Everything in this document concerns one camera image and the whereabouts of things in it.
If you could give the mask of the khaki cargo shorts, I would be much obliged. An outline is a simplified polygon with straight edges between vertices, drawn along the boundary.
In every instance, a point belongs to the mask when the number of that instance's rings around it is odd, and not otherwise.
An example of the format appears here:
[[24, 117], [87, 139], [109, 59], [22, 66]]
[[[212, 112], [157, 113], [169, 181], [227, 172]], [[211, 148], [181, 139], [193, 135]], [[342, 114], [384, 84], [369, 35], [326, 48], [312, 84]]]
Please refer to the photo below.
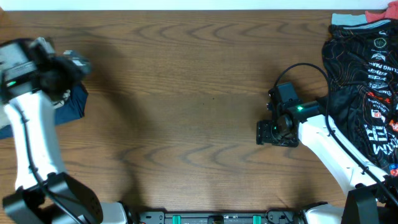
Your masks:
[[52, 106], [54, 109], [61, 108], [65, 105], [65, 103], [69, 100], [71, 95], [71, 90], [66, 90], [60, 98], [57, 98], [52, 101]]

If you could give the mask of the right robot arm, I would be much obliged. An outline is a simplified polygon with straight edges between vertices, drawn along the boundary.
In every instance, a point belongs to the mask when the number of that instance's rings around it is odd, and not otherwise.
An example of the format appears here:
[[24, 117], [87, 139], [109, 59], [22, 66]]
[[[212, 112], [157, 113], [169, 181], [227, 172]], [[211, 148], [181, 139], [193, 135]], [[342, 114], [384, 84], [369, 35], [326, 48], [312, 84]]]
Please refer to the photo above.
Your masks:
[[365, 158], [317, 101], [304, 103], [291, 83], [269, 90], [272, 118], [257, 122], [258, 145], [307, 146], [346, 195], [344, 207], [326, 202], [297, 212], [267, 214], [268, 223], [397, 223], [397, 178]]

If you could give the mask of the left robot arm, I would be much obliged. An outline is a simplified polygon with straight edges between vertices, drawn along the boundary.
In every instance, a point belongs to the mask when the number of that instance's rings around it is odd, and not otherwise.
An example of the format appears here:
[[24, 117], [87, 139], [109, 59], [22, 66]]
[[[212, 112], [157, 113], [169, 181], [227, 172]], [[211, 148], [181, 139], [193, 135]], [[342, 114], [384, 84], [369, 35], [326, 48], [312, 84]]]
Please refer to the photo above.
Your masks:
[[90, 71], [87, 59], [58, 56], [43, 37], [1, 44], [1, 102], [17, 154], [16, 191], [2, 206], [16, 223], [103, 221], [95, 193], [67, 173], [55, 131], [54, 102]]

